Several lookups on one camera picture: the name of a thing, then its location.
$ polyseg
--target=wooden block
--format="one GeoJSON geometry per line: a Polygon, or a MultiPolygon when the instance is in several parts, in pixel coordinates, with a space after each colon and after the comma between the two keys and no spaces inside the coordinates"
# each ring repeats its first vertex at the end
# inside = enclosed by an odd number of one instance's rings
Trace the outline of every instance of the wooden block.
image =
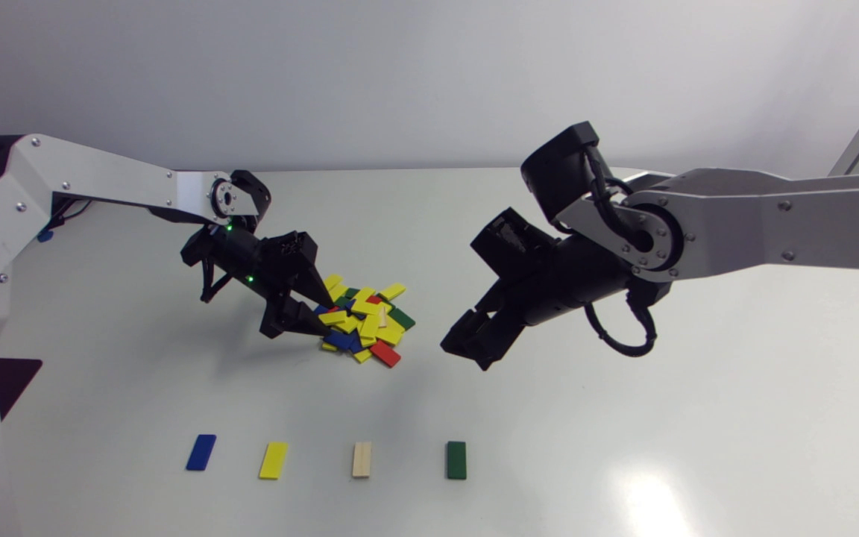
{"type": "Polygon", "coordinates": [[[395,330],[391,327],[378,327],[376,330],[377,339],[382,339],[393,346],[400,344],[400,339],[403,338],[402,330],[395,330]]]}
{"type": "Polygon", "coordinates": [[[351,333],[354,330],[357,330],[360,327],[360,319],[357,319],[353,315],[347,315],[347,318],[344,322],[339,325],[333,325],[333,327],[337,330],[340,330],[342,333],[351,333]]]}
{"type": "Polygon", "coordinates": [[[267,451],[263,454],[263,463],[260,465],[258,477],[263,480],[280,479],[280,470],[283,470],[283,459],[286,456],[286,442],[268,443],[267,451]]]}
{"type": "Polygon", "coordinates": [[[358,292],[353,296],[353,299],[360,302],[367,302],[367,299],[373,295],[373,288],[364,288],[358,290],[358,292]]]}
{"type": "Polygon", "coordinates": [[[371,466],[372,442],[357,442],[353,445],[353,471],[355,479],[368,478],[371,466]]]}
{"type": "Polygon", "coordinates": [[[380,296],[384,297],[386,300],[395,299],[397,296],[400,296],[405,292],[406,286],[403,284],[393,284],[386,289],[381,290],[380,296]]]}
{"type": "Polygon", "coordinates": [[[327,292],[330,293],[330,300],[337,300],[341,296],[344,296],[344,293],[349,289],[344,284],[337,284],[333,286],[333,289],[327,289],[327,292]]]}
{"type": "Polygon", "coordinates": [[[409,318],[408,314],[403,313],[403,310],[399,308],[394,308],[391,312],[386,313],[391,317],[391,319],[400,323],[400,326],[403,327],[403,330],[412,329],[412,327],[416,326],[416,321],[409,318]]]}
{"type": "Polygon", "coordinates": [[[369,350],[372,351],[373,356],[380,358],[380,361],[389,367],[393,367],[400,361],[400,355],[396,354],[396,351],[392,350],[389,345],[383,341],[377,341],[369,348],[369,350]]]}
{"type": "Polygon", "coordinates": [[[380,316],[379,315],[367,315],[367,318],[364,319],[364,322],[360,325],[360,337],[364,339],[364,337],[376,337],[376,330],[380,328],[380,316]]]}
{"type": "Polygon", "coordinates": [[[330,276],[327,276],[327,279],[324,280],[324,286],[325,288],[327,288],[327,290],[331,290],[334,286],[343,281],[344,278],[340,274],[331,274],[330,276]]]}
{"type": "Polygon", "coordinates": [[[207,468],[208,459],[211,459],[214,442],[217,441],[217,435],[198,435],[198,439],[191,449],[191,456],[188,456],[188,463],[184,468],[195,472],[204,472],[204,469],[207,468]]]}
{"type": "Polygon", "coordinates": [[[321,313],[320,320],[327,326],[339,325],[340,323],[347,320],[347,312],[341,312],[341,310],[337,310],[337,312],[330,313],[321,313]]]}
{"type": "Polygon", "coordinates": [[[380,313],[380,307],[365,300],[354,300],[353,306],[350,306],[350,311],[364,315],[376,315],[380,313]]]}
{"type": "Polygon", "coordinates": [[[446,442],[446,478],[466,479],[466,442],[446,442]]]}
{"type": "Polygon", "coordinates": [[[359,351],[359,353],[353,354],[353,357],[356,358],[357,361],[360,363],[364,363],[365,361],[371,359],[372,356],[373,353],[371,353],[371,350],[369,349],[364,349],[362,351],[359,351]]]}

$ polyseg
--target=green block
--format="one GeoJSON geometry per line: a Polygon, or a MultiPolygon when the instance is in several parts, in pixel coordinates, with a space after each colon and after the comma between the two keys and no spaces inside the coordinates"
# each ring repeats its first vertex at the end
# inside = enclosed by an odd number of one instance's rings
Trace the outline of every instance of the green block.
{"type": "Polygon", "coordinates": [[[392,305],[393,309],[389,310],[389,312],[386,313],[386,315],[388,315],[389,318],[400,323],[400,326],[403,327],[403,330],[409,330],[409,329],[412,329],[412,327],[416,326],[416,321],[410,319],[408,314],[403,313],[403,310],[400,310],[399,308],[397,308],[396,305],[393,304],[392,302],[388,302],[388,304],[392,305]]]}
{"type": "Polygon", "coordinates": [[[446,442],[446,478],[466,479],[466,442],[446,442]]]}

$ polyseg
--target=robotic arm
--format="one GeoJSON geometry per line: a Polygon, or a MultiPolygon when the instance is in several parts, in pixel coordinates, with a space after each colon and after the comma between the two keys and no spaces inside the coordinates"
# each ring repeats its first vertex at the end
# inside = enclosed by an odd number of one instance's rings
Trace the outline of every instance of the robotic arm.
{"type": "Polygon", "coordinates": [[[509,208],[471,244],[497,282],[451,327],[445,351],[483,370],[527,326],[582,308],[609,346],[642,356],[655,344],[648,308],[672,282],[767,263],[859,269],[859,176],[787,180],[703,168],[617,180],[587,122],[532,153],[522,176],[553,238],[509,208]],[[614,196],[623,196],[616,203],[614,196]],[[645,343],[613,340],[592,303],[627,289],[645,343]]]}
{"type": "Polygon", "coordinates": [[[291,290],[332,306],[314,267],[317,245],[304,232],[257,239],[271,197],[250,172],[177,171],[42,135],[0,136],[0,330],[9,313],[10,264],[42,231],[64,224],[79,200],[147,207],[154,216],[200,224],[181,251],[201,263],[209,302],[231,279],[266,299],[260,332],[330,331],[291,290]],[[225,276],[214,283],[214,268],[225,276]]]}

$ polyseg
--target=black cable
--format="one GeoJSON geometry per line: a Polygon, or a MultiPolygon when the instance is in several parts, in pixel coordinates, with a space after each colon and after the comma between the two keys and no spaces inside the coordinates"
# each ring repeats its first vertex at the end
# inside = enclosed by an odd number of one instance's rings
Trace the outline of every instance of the black cable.
{"type": "Polygon", "coordinates": [[[73,214],[69,214],[68,216],[63,216],[62,218],[64,218],[65,220],[72,220],[72,218],[74,218],[74,217],[78,216],[79,214],[81,214],[81,213],[85,212],[85,210],[86,210],[88,207],[91,207],[91,206],[92,206],[92,200],[88,200],[88,203],[85,203],[85,207],[82,207],[80,210],[75,211],[75,213],[73,213],[73,214]]]}
{"type": "Polygon", "coordinates": [[[609,347],[615,349],[618,353],[625,354],[627,357],[643,357],[655,347],[655,338],[658,337],[658,334],[655,332],[655,319],[652,318],[652,314],[648,312],[648,308],[645,306],[636,307],[629,303],[629,308],[635,314],[635,319],[638,319],[638,322],[645,329],[645,343],[638,346],[625,345],[618,342],[614,337],[611,337],[604,327],[602,327],[599,316],[596,314],[596,309],[592,307],[591,303],[585,305],[585,316],[589,318],[589,324],[599,334],[599,339],[603,340],[609,347]]]}

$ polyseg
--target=white table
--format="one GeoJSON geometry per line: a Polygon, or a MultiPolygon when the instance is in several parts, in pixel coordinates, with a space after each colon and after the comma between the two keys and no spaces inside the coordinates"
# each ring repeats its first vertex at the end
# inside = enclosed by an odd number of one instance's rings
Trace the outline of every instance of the white table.
{"type": "MultiPolygon", "coordinates": [[[[193,225],[98,204],[14,269],[0,357],[45,361],[4,422],[26,537],[859,535],[859,271],[679,282],[650,356],[576,312],[482,373],[439,340],[494,282],[479,229],[510,205],[550,229],[518,170],[262,179],[259,234],[306,230],[324,276],[409,286],[403,360],[266,339],[243,286],[198,301],[193,225]],[[217,445],[187,472],[200,433],[217,445]],[[444,478],[450,439],[464,482],[444,478]],[[290,444],[277,482],[257,478],[271,441],[290,444]],[[369,480],[350,478],[357,441],[369,480]]],[[[641,340],[622,298],[599,311],[641,340]]]]}

